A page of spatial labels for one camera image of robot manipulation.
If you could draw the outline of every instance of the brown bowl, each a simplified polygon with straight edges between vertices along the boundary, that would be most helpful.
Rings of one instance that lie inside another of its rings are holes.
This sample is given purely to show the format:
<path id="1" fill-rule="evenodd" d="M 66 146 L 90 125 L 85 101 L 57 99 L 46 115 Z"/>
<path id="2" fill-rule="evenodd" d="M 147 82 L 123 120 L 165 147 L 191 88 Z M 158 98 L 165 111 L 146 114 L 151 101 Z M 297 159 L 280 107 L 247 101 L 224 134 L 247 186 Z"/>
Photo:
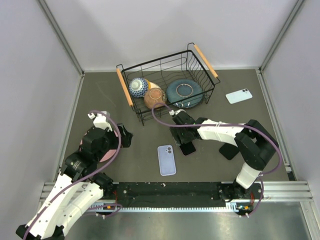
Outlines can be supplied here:
<path id="1" fill-rule="evenodd" d="M 166 101 L 167 101 L 166 94 L 161 88 L 157 88 L 157 87 L 151 88 L 144 95 L 144 103 L 149 109 L 152 109 L 152 107 L 156 103 L 165 104 Z"/>

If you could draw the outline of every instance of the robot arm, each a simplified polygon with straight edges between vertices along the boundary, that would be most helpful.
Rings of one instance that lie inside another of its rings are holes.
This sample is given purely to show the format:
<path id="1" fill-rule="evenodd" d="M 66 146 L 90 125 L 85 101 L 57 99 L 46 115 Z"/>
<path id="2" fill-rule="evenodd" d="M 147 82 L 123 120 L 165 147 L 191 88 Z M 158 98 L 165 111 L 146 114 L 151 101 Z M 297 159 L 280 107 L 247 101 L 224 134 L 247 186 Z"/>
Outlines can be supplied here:
<path id="1" fill-rule="evenodd" d="M 101 114 L 97 116 L 91 114 L 89 117 L 93 120 L 94 126 L 82 138 L 79 149 L 64 161 L 56 183 L 38 213 L 45 207 L 47 209 L 30 229 L 27 240 L 63 240 L 70 228 L 93 203 L 102 196 L 112 193 L 113 180 L 103 173 L 97 173 L 90 179 L 86 189 L 73 201 L 71 199 L 82 187 L 83 182 L 71 186 L 55 201 L 50 202 L 62 189 L 93 173 L 106 153 L 118 147 L 118 136 L 106 117 Z M 128 148 L 133 135 L 122 124 L 117 126 L 121 134 L 121 146 Z M 27 224 L 18 227 L 16 234 L 19 237 L 24 237 L 37 215 Z"/>
<path id="2" fill-rule="evenodd" d="M 224 143 L 219 152 L 228 160 L 233 159 L 240 152 L 245 163 L 235 179 L 235 184 L 239 184 L 245 190 L 249 189 L 255 182 L 256 178 L 261 174 L 276 152 L 273 146 L 262 136 L 244 127 L 221 126 L 221 124 L 225 123 L 212 121 L 203 117 L 194 120 L 182 109 L 175 112 L 172 111 L 170 115 L 172 115 L 172 119 L 177 125 L 216 125 L 179 128 L 171 127 L 170 131 L 179 146 L 190 144 L 194 139 L 216 140 Z M 258 121 L 250 120 L 243 125 L 248 125 L 260 130 L 278 146 L 276 140 Z"/>

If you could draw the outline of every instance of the wooden handle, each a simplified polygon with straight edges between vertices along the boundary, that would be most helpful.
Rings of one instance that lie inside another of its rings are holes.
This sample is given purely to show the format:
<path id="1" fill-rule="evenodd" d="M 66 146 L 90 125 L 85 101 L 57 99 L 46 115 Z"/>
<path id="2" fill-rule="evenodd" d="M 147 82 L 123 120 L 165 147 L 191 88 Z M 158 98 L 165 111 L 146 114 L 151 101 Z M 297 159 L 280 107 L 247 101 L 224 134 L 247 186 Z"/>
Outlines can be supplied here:
<path id="1" fill-rule="evenodd" d="M 210 72 L 212 73 L 212 75 L 217 78 L 218 74 L 216 73 L 216 71 L 214 70 L 214 68 L 211 66 L 211 64 L 209 63 L 209 61 L 206 59 L 205 55 L 202 53 L 202 51 L 200 50 L 200 48 L 195 44 L 194 45 L 195 50 L 198 52 L 198 54 L 200 55 L 200 57 L 202 58 L 202 60 L 204 61 L 205 65 L 209 68 Z"/>
<path id="2" fill-rule="evenodd" d="M 121 83 L 122 89 L 124 91 L 124 95 L 126 97 L 126 100 L 128 101 L 129 106 L 132 107 L 134 105 L 134 103 L 132 102 L 132 99 L 130 97 L 130 93 L 128 91 L 128 88 L 127 88 L 125 80 L 124 80 L 124 77 L 122 76 L 119 68 L 116 69 L 116 74 L 118 74 L 118 78 L 120 80 L 120 83 Z"/>

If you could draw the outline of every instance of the black smartphone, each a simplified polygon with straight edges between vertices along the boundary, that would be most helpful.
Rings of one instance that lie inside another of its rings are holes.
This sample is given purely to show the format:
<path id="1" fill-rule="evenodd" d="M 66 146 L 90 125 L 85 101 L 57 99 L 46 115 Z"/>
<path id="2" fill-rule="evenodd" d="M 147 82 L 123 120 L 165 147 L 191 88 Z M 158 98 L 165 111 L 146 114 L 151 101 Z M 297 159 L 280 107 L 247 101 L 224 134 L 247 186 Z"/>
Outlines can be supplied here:
<path id="1" fill-rule="evenodd" d="M 185 143 L 185 144 L 181 144 L 179 147 L 180 147 L 183 155 L 185 155 L 185 156 L 192 154 L 196 151 L 196 148 L 193 145 L 192 141 Z"/>

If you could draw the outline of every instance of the smartphone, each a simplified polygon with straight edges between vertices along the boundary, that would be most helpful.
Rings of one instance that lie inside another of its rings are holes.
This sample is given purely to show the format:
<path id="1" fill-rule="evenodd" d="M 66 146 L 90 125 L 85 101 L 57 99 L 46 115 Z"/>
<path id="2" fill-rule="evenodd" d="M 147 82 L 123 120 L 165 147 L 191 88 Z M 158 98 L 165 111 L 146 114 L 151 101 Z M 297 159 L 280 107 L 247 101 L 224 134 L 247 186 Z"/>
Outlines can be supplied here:
<path id="1" fill-rule="evenodd" d="M 185 144 L 181 144 L 180 146 L 181 152 L 183 153 L 183 155 L 187 156 L 189 154 L 192 154 L 196 151 L 195 146 L 193 145 L 192 141 L 185 143 Z"/>
<path id="2" fill-rule="evenodd" d="M 248 89 L 234 91 L 225 95 L 230 104 L 235 104 L 252 98 L 252 94 Z"/>
<path id="3" fill-rule="evenodd" d="M 176 174 L 177 170 L 174 150 L 171 145 L 158 147 L 158 159 L 161 176 L 170 176 Z"/>

